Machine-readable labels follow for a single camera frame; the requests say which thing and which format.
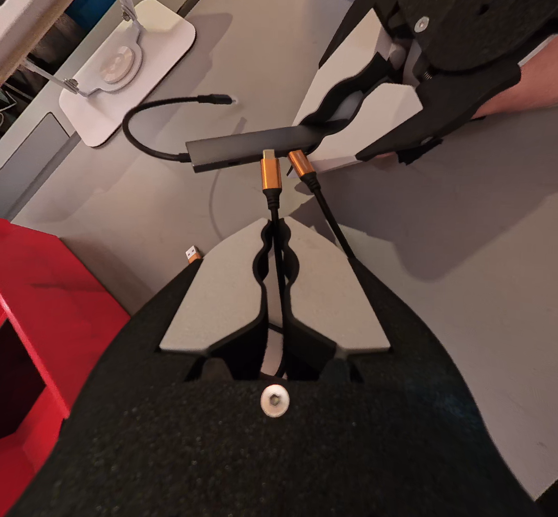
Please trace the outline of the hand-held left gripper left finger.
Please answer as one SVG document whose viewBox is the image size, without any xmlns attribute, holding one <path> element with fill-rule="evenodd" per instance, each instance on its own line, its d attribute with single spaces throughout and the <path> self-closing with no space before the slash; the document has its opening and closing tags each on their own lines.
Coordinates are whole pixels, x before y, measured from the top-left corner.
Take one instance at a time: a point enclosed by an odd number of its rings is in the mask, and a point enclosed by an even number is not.
<svg viewBox="0 0 558 517">
<path fill-rule="evenodd" d="M 262 358 L 269 318 L 263 280 L 268 272 L 268 219 L 260 218 L 205 255 L 159 347 L 225 358 Z"/>
</svg>

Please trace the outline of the red storage bin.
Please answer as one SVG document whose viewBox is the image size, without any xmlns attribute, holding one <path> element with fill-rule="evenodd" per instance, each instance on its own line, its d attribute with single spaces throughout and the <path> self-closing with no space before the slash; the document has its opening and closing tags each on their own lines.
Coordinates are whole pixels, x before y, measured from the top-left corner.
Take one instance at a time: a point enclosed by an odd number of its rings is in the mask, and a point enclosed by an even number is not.
<svg viewBox="0 0 558 517">
<path fill-rule="evenodd" d="M 50 456 L 128 321 L 61 239 L 1 219 L 1 516 Z"/>
</svg>

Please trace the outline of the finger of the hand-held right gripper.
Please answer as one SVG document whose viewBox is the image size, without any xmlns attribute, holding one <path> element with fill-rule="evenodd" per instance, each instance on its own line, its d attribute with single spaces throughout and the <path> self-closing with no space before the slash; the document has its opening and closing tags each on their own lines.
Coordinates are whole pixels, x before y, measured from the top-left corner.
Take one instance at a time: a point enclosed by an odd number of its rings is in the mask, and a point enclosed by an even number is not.
<svg viewBox="0 0 558 517">
<path fill-rule="evenodd" d="M 328 121 L 356 91 L 370 90 L 392 71 L 392 39 L 371 9 L 319 67 L 294 125 Z"/>
<path fill-rule="evenodd" d="M 422 103 L 413 87 L 380 84 L 363 99 L 344 129 L 324 137 L 310 154 L 310 163 L 317 173 L 357 164 L 357 153 L 421 110 Z"/>
</svg>

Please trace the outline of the person's right forearm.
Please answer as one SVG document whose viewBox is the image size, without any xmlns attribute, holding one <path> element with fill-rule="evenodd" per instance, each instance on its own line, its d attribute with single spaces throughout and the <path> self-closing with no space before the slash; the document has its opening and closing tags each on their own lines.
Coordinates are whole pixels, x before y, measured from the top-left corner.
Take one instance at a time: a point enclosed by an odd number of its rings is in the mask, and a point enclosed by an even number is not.
<svg viewBox="0 0 558 517">
<path fill-rule="evenodd" d="M 518 84 L 483 104 L 474 119 L 557 105 L 557 38 L 521 67 Z"/>
</svg>

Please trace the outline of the white stand with black board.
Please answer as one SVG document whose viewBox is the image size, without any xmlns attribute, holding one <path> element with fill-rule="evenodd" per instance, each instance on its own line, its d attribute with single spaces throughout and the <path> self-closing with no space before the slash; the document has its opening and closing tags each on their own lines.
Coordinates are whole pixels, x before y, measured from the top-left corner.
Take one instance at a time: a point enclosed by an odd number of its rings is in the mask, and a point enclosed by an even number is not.
<svg viewBox="0 0 558 517">
<path fill-rule="evenodd" d="M 27 55 L 73 0 L 4 0 L 1 84 L 26 67 L 62 88 L 59 106 L 81 140 L 95 148 L 121 126 L 196 39 L 195 27 L 157 0 L 119 0 L 122 21 L 71 78 L 59 79 Z"/>
</svg>

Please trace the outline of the grey USB hub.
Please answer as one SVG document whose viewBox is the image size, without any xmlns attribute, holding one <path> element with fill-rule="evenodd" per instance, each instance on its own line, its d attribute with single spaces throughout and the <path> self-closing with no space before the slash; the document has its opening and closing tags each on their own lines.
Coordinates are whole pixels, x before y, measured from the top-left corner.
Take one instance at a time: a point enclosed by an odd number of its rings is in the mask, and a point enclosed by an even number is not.
<svg viewBox="0 0 558 517">
<path fill-rule="evenodd" d="M 234 99 L 226 94 L 183 96 L 146 102 L 135 106 L 125 114 L 122 120 L 122 131 L 129 143 L 144 154 L 169 162 L 191 164 L 194 172 L 200 173 L 259 162 L 264 150 L 274 150 L 276 157 L 279 158 L 286 157 L 295 150 L 311 153 L 326 136 L 342 130 L 348 124 L 348 120 L 339 119 L 322 124 L 300 124 L 199 139 L 186 142 L 186 151 L 183 153 L 166 153 L 151 149 L 141 143 L 129 129 L 131 119 L 145 110 L 182 103 L 231 105 L 234 102 Z"/>
</svg>

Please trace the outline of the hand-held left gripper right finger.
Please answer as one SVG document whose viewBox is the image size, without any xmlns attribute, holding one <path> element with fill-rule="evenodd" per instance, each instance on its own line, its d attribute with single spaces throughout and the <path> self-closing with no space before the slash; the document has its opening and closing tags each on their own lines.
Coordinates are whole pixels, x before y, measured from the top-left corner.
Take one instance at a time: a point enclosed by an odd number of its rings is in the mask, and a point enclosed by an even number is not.
<svg viewBox="0 0 558 517">
<path fill-rule="evenodd" d="M 345 253 L 292 217 L 283 221 L 290 232 L 287 246 L 294 254 L 289 300 L 296 323 L 331 340 L 342 358 L 389 350 L 387 336 Z"/>
</svg>

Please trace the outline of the grey desk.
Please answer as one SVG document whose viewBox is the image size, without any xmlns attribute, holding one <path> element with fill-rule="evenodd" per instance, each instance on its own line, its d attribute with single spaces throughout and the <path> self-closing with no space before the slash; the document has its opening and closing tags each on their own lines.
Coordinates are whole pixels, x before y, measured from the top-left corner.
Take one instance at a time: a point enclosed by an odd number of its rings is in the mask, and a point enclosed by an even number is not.
<svg viewBox="0 0 558 517">
<path fill-rule="evenodd" d="M 196 27 L 151 99 L 227 93 L 234 108 L 164 107 L 135 120 L 152 147 L 294 121 L 352 0 L 158 0 Z M 257 164 L 195 174 L 121 132 L 70 138 L 9 214 L 57 235 L 129 311 L 263 217 Z M 557 111 L 491 116 L 409 166 L 386 159 L 319 177 L 359 259 L 454 358 L 507 464 L 538 498 L 557 479 Z"/>
</svg>

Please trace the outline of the black cable orange plugs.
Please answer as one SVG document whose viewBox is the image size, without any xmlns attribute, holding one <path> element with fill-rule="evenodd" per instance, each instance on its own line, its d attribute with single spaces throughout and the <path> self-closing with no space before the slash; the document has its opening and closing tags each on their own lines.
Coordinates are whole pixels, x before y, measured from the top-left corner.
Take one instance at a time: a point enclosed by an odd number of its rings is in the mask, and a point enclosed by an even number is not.
<svg viewBox="0 0 558 517">
<path fill-rule="evenodd" d="M 334 217 L 327 200 L 325 199 L 321 185 L 317 178 L 317 172 L 311 165 L 311 162 L 302 150 L 291 151 L 288 158 L 298 178 L 306 185 L 317 200 L 321 212 L 339 242 L 341 249 L 344 251 L 348 259 L 355 259 L 355 254 L 342 232 L 336 218 Z"/>
<path fill-rule="evenodd" d="M 283 268 L 283 249 L 281 243 L 280 229 L 280 196 L 282 193 L 282 177 L 280 161 L 275 157 L 274 150 L 264 150 L 261 159 L 262 193 L 267 200 L 267 207 L 271 218 L 271 230 L 273 238 L 273 251 L 275 256 L 275 267 L 278 282 L 278 294 L 280 298 L 281 326 L 280 332 L 285 335 L 286 317 L 284 312 L 284 300 L 286 289 L 285 271 Z"/>
</svg>

